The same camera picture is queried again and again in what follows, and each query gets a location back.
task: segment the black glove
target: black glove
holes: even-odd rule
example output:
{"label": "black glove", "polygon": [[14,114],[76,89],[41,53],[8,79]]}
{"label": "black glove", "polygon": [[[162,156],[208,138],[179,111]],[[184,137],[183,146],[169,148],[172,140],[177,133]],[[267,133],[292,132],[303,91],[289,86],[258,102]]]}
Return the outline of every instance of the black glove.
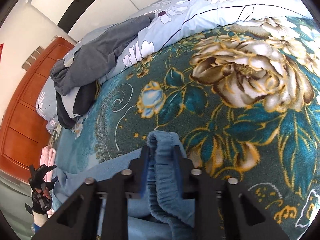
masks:
{"label": "black glove", "polygon": [[32,195],[32,204],[33,204],[32,210],[38,214],[42,214],[42,215],[46,214],[47,211],[52,207],[52,199],[48,199],[47,197],[42,196],[42,199],[44,201],[49,201],[47,210],[42,210],[39,199],[38,199],[39,193],[34,190],[31,195]]}

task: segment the bed headboard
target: bed headboard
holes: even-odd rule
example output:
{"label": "bed headboard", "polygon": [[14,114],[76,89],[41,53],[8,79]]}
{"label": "bed headboard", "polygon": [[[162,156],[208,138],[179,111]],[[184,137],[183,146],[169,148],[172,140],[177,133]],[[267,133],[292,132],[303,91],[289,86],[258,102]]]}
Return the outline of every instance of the bed headboard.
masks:
{"label": "bed headboard", "polygon": [[29,166],[39,167],[41,148],[48,145],[47,121],[36,112],[36,100],[57,59],[74,46],[56,38],[28,69],[16,88],[0,128],[0,170],[28,182]]}

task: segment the teal blanket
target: teal blanket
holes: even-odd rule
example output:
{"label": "teal blanket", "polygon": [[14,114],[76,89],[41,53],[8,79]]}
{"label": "teal blanket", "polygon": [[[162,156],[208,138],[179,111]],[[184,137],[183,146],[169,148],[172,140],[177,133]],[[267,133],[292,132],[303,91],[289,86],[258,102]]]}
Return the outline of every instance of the teal blanket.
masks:
{"label": "teal blanket", "polygon": [[218,26],[108,80],[89,113],[56,141],[79,173],[176,132],[215,178],[237,177],[291,239],[320,208],[320,33],[313,20]]}

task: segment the silver bolt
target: silver bolt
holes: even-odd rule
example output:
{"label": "silver bolt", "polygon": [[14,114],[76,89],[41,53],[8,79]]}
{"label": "silver bolt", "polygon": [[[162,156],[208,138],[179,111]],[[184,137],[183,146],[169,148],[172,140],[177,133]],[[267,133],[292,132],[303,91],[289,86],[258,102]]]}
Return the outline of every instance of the silver bolt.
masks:
{"label": "silver bolt", "polygon": [[228,182],[232,185],[238,184],[238,179],[237,178],[229,178]]}
{"label": "silver bolt", "polygon": [[192,174],[192,175],[201,175],[201,174],[202,174],[202,171],[199,170],[199,169],[193,169],[193,170],[191,170],[191,174]]}
{"label": "silver bolt", "polygon": [[125,169],[125,170],[121,171],[121,174],[124,176],[129,176],[132,174],[132,170]]}
{"label": "silver bolt", "polygon": [[85,184],[87,184],[87,185],[91,185],[91,184],[93,184],[94,182],[95,182],[96,180],[94,179],[94,178],[86,178],[85,180],[84,180],[84,183]]}

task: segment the pink cloth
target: pink cloth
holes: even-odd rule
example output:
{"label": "pink cloth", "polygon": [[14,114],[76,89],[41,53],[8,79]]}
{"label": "pink cloth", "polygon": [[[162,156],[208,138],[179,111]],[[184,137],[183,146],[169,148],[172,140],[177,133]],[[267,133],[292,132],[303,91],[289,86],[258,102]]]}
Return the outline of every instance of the pink cloth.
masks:
{"label": "pink cloth", "polygon": [[[40,166],[42,164],[45,164],[47,166],[52,166],[54,165],[54,159],[56,157],[56,150],[53,148],[49,148],[49,146],[46,146],[42,148],[42,154],[40,157]],[[51,181],[52,180],[52,172],[49,171],[47,174],[44,176],[44,181]]]}

